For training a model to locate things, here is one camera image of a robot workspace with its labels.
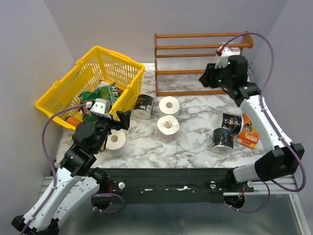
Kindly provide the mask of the plastic pinkish paper roll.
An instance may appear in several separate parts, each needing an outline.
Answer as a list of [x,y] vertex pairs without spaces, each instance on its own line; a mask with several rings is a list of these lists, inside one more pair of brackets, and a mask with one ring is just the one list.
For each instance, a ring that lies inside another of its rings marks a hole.
[[172,115],[166,115],[157,121],[157,135],[161,142],[173,142],[179,131],[180,125],[178,120]]

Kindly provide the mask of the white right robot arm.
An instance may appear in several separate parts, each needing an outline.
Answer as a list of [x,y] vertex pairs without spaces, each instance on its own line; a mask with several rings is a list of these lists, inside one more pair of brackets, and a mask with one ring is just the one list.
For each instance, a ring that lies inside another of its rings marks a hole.
[[272,181],[302,168],[302,144],[295,144],[277,124],[259,87],[247,80],[248,61],[242,55],[216,55],[199,81],[204,87],[222,88],[247,115],[262,142],[265,155],[255,163],[230,170],[225,187],[235,192],[247,181]]

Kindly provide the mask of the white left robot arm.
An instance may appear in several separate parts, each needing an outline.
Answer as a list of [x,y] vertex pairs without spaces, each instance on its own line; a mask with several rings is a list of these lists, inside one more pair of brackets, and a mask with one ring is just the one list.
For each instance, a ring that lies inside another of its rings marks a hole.
[[53,180],[36,204],[11,224],[22,235],[56,235],[61,222],[94,193],[104,193],[111,186],[108,173],[92,168],[103,144],[113,130],[128,130],[131,111],[118,111],[119,120],[106,114],[96,122],[84,120],[72,135],[73,145],[66,151]]

